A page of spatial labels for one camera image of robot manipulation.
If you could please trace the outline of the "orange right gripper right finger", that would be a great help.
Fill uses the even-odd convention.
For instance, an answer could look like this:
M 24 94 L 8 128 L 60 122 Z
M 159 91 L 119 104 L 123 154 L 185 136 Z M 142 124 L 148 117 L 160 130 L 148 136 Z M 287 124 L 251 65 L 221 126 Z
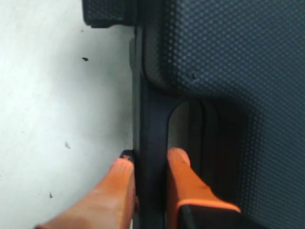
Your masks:
M 192 170 L 187 153 L 181 148 L 171 148 L 167 153 L 167 228 L 176 229 L 181 206 L 195 205 L 225 209 L 237 213 L 234 204 L 219 199 Z

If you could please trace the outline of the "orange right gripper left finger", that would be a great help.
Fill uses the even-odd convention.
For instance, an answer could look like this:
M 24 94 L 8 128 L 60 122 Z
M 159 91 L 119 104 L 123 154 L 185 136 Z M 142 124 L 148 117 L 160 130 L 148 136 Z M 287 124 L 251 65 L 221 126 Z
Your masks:
M 129 229 L 135 208 L 134 165 L 116 159 L 85 197 L 37 229 Z

